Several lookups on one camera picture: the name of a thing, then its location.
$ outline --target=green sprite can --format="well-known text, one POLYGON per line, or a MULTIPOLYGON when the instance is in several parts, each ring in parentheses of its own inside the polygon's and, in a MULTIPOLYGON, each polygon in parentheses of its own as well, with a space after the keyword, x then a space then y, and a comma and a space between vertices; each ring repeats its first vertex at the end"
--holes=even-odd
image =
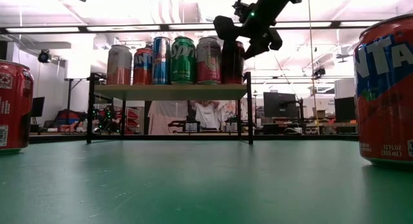
POLYGON ((178 36, 172 44, 170 80, 173 85, 192 85, 196 80, 196 48, 193 40, 178 36))

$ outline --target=green tabletop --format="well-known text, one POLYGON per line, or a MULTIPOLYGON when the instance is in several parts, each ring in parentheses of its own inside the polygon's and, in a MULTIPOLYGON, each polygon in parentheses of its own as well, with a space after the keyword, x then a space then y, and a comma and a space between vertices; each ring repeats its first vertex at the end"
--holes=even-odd
POLYGON ((104 141, 0 156, 0 223, 413 223, 351 141, 104 141))

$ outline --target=shelf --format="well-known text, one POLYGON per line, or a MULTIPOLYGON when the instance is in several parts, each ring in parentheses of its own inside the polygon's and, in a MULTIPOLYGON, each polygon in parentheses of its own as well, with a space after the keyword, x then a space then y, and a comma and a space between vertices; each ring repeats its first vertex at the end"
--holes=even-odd
POLYGON ((128 101, 238 100, 246 85, 96 85, 95 92, 128 101))

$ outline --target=green can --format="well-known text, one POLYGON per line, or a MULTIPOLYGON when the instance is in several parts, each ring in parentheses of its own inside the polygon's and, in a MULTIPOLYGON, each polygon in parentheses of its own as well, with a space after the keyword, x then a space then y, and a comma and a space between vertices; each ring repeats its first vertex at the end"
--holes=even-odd
POLYGON ((178 36, 172 44, 170 81, 173 85, 192 85, 195 80, 195 44, 190 38, 178 36))

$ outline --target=ceiling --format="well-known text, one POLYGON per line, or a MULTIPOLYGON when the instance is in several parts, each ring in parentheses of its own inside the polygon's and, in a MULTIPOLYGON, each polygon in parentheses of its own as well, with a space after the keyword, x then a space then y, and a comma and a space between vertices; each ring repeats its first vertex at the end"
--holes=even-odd
MULTIPOLYGON (((54 25, 131 25, 153 23, 207 23, 217 15, 232 17, 231 7, 235 0, 0 0, 0 26, 54 26, 54 25)), ((242 0, 244 3, 256 0, 242 0)), ((382 20, 413 12, 413 0, 303 0, 300 4, 288 4, 277 21, 332 21, 332 20, 382 20)), ((351 54, 362 29, 342 30, 280 30, 283 47, 277 52, 267 52, 249 59, 245 69, 253 76, 310 76, 312 66, 324 66, 328 76, 353 76, 351 57, 336 59, 337 54, 351 54)), ((100 42, 120 40, 129 46, 139 47, 139 42, 151 41, 164 35, 186 35, 196 40, 214 36, 215 32, 169 33, 120 33, 93 35, 25 35, 27 42, 69 42, 80 49, 83 38, 95 38, 100 42)), ((240 38, 248 47, 248 39, 240 38)), ((53 50, 53 54, 65 57, 74 49, 53 50)), ((94 51, 94 57, 105 67, 107 52, 94 51)), ((335 79, 326 79, 331 83, 335 79)), ((274 89, 272 83, 287 83, 285 79, 260 79, 255 85, 258 92, 274 89)), ((310 80, 294 80, 293 85, 276 85, 279 89, 308 93, 310 80)))

